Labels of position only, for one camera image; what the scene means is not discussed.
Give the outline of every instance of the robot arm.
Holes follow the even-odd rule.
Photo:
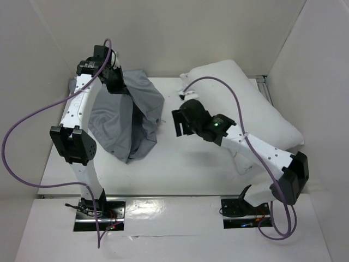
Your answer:
[[[212,117],[203,105],[195,99],[186,101],[179,110],[173,111],[172,115],[177,136],[182,135],[180,129],[180,124],[182,124],[183,134],[191,135],[195,133],[205,141],[214,142],[233,152],[239,152],[263,167],[245,141],[241,127],[230,118],[224,115]],[[248,134],[248,138],[253,148],[271,169],[287,204],[294,205],[309,178],[306,155],[301,152],[296,155],[285,152],[251,134]],[[240,196],[254,207],[275,199],[281,201],[272,182],[248,185]]]
[[[95,46],[93,57],[81,61],[77,66],[76,87],[78,92],[101,68],[107,57],[108,48]],[[98,210],[103,211],[106,196],[100,185],[93,158],[97,145],[88,135],[88,120],[91,115],[94,101],[98,92],[106,85],[111,94],[127,94],[122,69],[119,66],[115,52],[105,69],[86,89],[74,97],[69,109],[58,127],[51,127],[50,136],[60,156],[70,164],[79,182],[89,185]],[[83,208],[92,209],[92,197],[85,186],[81,187],[81,205]]]

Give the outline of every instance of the purple cable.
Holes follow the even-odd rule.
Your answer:
[[[236,101],[236,106],[238,108],[238,113],[239,113],[239,120],[240,120],[240,126],[241,126],[241,130],[244,134],[246,134],[246,130],[245,130],[245,127],[244,127],[244,122],[243,122],[243,119],[242,119],[242,112],[241,112],[241,107],[240,107],[240,102],[239,102],[239,99],[238,97],[236,96],[234,90],[224,81],[218,79],[218,78],[215,78],[213,76],[203,76],[201,78],[198,78],[196,80],[194,80],[193,82],[191,82],[184,90],[183,92],[185,92],[186,90],[188,90],[189,87],[191,87],[193,84],[195,84],[196,82],[200,81],[200,80],[204,80],[204,79],[211,79],[211,80],[215,80],[215,81],[218,81],[220,82],[221,84],[223,84],[225,87],[227,87],[229,89],[229,91],[233,94],[234,96],[234,99]],[[257,153],[257,151],[254,149],[254,147],[252,146],[250,140],[248,139],[248,136],[245,137],[245,140],[246,140],[246,143],[248,144],[249,148],[251,149],[251,151],[253,152],[253,154],[257,157],[257,159],[262,163],[263,167],[266,169],[267,173],[269,174],[269,176],[271,177],[271,179],[273,180],[273,183],[276,187],[276,190],[278,191],[280,197],[281,197],[281,201],[284,205],[284,208],[285,208],[285,212],[286,212],[286,217],[287,217],[287,232],[286,233],[282,233],[278,227],[276,226],[275,224],[275,220],[274,220],[274,215],[273,215],[273,202],[271,202],[270,204],[270,218],[272,220],[272,225],[275,229],[275,231],[282,237],[280,238],[276,238],[276,237],[270,237],[270,236],[267,236],[262,230],[261,230],[261,223],[267,219],[263,219],[261,220],[259,223],[258,223],[258,229],[259,231],[261,232],[261,234],[263,236],[265,236],[266,238],[268,239],[271,239],[271,240],[283,240],[283,239],[286,239],[288,237],[290,237],[295,229],[296,229],[296,226],[297,226],[297,215],[296,215],[296,211],[294,210],[294,207],[291,206],[291,209],[293,211],[293,214],[294,214],[294,226],[293,226],[293,229],[291,229],[292,227],[292,222],[291,222],[291,215],[290,215],[290,211],[288,210],[288,207],[287,207],[287,204],[286,204],[286,198],[284,196],[284,194],[282,193],[282,190],[276,180],[276,178],[274,177],[271,169],[268,167],[268,165],[266,164],[266,162],[262,159],[262,157]]]
[[[103,69],[105,68],[105,66],[107,65],[107,62],[110,58],[110,54],[111,54],[111,40],[109,38],[105,39],[104,41],[104,45],[106,43],[109,43],[109,49],[108,49],[108,53],[107,53],[107,57],[105,58],[101,68],[97,71],[97,73],[84,85],[83,88],[81,88],[79,91],[75,92],[74,94],[60,100],[60,101],[57,101],[51,105],[48,105],[48,106],[45,106],[29,115],[27,115],[26,117],[20,119],[18,122],[16,122],[12,127],[10,127],[10,129],[7,131],[3,141],[2,141],[2,147],[1,147],[1,157],[2,157],[2,162],[4,163],[4,166],[5,168],[7,169],[7,171],[11,174],[11,176],[13,176],[15,179],[17,179],[18,181],[20,181],[21,183],[23,184],[26,184],[27,186],[30,186],[30,187],[36,187],[36,188],[52,188],[52,187],[65,187],[65,186],[71,186],[71,185],[74,185],[74,184],[77,184],[77,185],[81,185],[81,186],[85,186],[87,188],[87,190],[89,191],[92,199],[94,199],[94,195],[90,189],[90,187],[85,184],[85,183],[81,183],[81,182],[71,182],[71,183],[62,183],[62,184],[52,184],[52,185],[48,185],[48,186],[42,186],[40,184],[32,184],[30,182],[27,182],[23,179],[21,179],[19,176],[17,176],[13,171],[12,169],[10,168],[10,166],[8,165],[7,163],[7,160],[6,160],[6,156],[5,156],[5,147],[6,147],[6,143],[7,143],[7,140],[10,136],[10,134],[12,133],[12,131],[21,123],[23,123],[25,120],[27,120],[28,118],[31,118],[32,116],[35,116],[36,114],[46,110],[46,109],[49,109],[49,108],[52,108],[56,105],[59,105],[59,104],[62,104],[66,101],[68,101],[70,98],[73,98],[73,97],[76,97],[78,94],[80,94],[82,92],[82,90],[85,90],[98,76],[99,74],[103,71]],[[96,230],[97,230],[97,238],[98,238],[98,248],[100,248],[100,241],[101,241],[101,236],[100,236],[100,232],[99,232],[99,224],[98,224],[98,217],[97,217],[97,206],[96,206],[96,203],[95,201],[92,201],[93,203],[93,211],[94,211],[94,219],[96,221]]]

